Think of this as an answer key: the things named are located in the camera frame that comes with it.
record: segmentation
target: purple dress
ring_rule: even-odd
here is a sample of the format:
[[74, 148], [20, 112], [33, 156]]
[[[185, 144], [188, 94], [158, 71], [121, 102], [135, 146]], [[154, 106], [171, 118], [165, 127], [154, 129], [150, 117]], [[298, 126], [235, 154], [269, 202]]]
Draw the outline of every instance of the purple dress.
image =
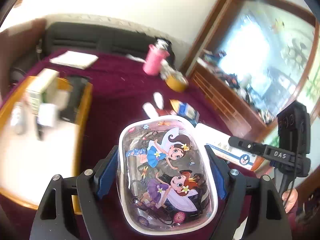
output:
[[168, 184], [161, 184], [158, 181], [156, 181], [155, 179], [151, 179], [148, 182], [148, 193], [150, 195], [150, 197], [152, 198], [152, 201], [159, 203], [160, 199], [161, 199], [161, 193], [158, 192], [158, 190], [160, 188], [162, 188], [163, 191], [167, 190], [169, 187]]

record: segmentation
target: white trim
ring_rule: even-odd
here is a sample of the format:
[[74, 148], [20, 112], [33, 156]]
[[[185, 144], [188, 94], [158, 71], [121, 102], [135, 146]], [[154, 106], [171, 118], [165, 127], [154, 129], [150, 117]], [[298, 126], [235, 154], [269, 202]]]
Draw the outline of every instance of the white trim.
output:
[[166, 115], [166, 116], [160, 116], [157, 118], [153, 118], [153, 119], [148, 119], [148, 120], [143, 120], [140, 122], [136, 122], [133, 124], [130, 124], [129, 126], [127, 126], [120, 134], [120, 138], [119, 138], [119, 156], [120, 156], [120, 167], [121, 167], [121, 174], [120, 174], [120, 197], [121, 197], [121, 205], [122, 205], [122, 209], [124, 212], [124, 216], [127, 219], [128, 223], [130, 224], [130, 226], [132, 226], [135, 230], [137, 230], [140, 233], [146, 234], [146, 235], [154, 235], [154, 236], [166, 236], [166, 235], [176, 235], [176, 234], [183, 234], [183, 233], [188, 233], [188, 232], [192, 232], [195, 230], [198, 230], [204, 226], [206, 226], [208, 223], [211, 222], [211, 220], [214, 218], [215, 214], [217, 213], [217, 209], [218, 209], [218, 195], [217, 195], [217, 189], [214, 183], [214, 179], [212, 176], [212, 172], [211, 172], [211, 168], [210, 168], [210, 162], [209, 162], [209, 157], [207, 155], [207, 152], [204, 148], [204, 145], [198, 145], [197, 144], [197, 148], [199, 149], [199, 153], [200, 153], [200, 157], [204, 166], [204, 171], [206, 173], [206, 177], [207, 177], [207, 184], [208, 184], [208, 188], [210, 189], [210, 196], [211, 196], [211, 205], [212, 205], [212, 209], [213, 212], [211, 214], [211, 216], [202, 224], [194, 226], [192, 228], [186, 228], [186, 229], [181, 229], [181, 230], [176, 230], [176, 231], [153, 231], [153, 230], [146, 230], [143, 229], [141, 227], [138, 227], [136, 225], [136, 223], [132, 220], [131, 216], [129, 215], [127, 206], [126, 206], [126, 201], [125, 201], [125, 196], [124, 196], [124, 158], [123, 158], [123, 151], [122, 151], [122, 141], [124, 138], [124, 135], [133, 127], [135, 126], [139, 126], [139, 125], [143, 125], [143, 124], [147, 124], [150, 122], [156, 122], [156, 121], [167, 121], [167, 120], [178, 120], [180, 122], [183, 123], [183, 125], [185, 126], [186, 130], [188, 131], [188, 133], [190, 134], [190, 136], [196, 141], [199, 142], [199, 138], [197, 134], [194, 133], [194, 127], [193, 125], [186, 120], [183, 117], [177, 116], [177, 115]]

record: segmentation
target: blue gripper pad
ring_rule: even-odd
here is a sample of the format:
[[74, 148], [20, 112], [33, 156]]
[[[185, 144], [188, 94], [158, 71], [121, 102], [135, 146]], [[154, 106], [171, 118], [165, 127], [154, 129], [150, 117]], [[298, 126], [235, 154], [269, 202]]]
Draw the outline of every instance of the blue gripper pad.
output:
[[116, 170], [118, 168], [118, 148], [113, 152], [109, 162], [100, 175], [99, 178], [99, 187], [97, 190], [97, 196], [99, 199], [102, 199], [104, 195], [109, 193], [111, 185], [116, 177]]
[[228, 194], [225, 188], [224, 178], [221, 172], [219, 171], [218, 167], [213, 162], [210, 162], [210, 166], [212, 175], [214, 177], [214, 183], [216, 185], [218, 197], [224, 200]]

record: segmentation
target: black cable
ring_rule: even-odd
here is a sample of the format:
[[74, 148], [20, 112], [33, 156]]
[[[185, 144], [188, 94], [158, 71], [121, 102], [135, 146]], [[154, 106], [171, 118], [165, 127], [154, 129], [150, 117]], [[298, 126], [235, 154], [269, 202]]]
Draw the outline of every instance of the black cable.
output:
[[284, 202], [284, 209], [287, 205], [287, 202], [291, 196], [291, 193], [292, 193], [292, 190], [293, 190], [293, 186], [294, 186], [294, 181], [296, 180], [296, 176], [297, 176], [297, 159], [298, 159], [298, 154], [299, 154], [299, 150], [300, 150], [300, 147], [301, 147], [301, 133], [302, 133], [302, 128], [303, 128], [303, 123], [300, 123], [300, 127], [299, 127], [299, 130], [298, 130], [298, 145], [297, 145], [297, 151], [296, 151], [296, 156], [294, 158], [294, 173], [293, 173], [293, 181], [292, 181], [292, 185], [291, 185], [291, 189], [290, 189], [290, 192], [289, 192], [289, 195], [287, 197], [287, 199], [285, 200]]

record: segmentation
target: fairy in blue dress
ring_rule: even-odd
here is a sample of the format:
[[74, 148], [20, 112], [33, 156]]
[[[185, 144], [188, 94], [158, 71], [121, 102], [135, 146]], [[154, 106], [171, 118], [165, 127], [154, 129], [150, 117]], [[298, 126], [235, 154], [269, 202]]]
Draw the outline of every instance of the fairy in blue dress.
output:
[[186, 155], [189, 151], [190, 139], [188, 136], [179, 134], [179, 127], [172, 128], [163, 137], [161, 144], [158, 140], [149, 141], [147, 149], [134, 149], [126, 153], [126, 156], [136, 156], [140, 158], [140, 163], [146, 163], [154, 168], [157, 166], [159, 160], [166, 159], [168, 165], [176, 170], [169, 161], [177, 160]]

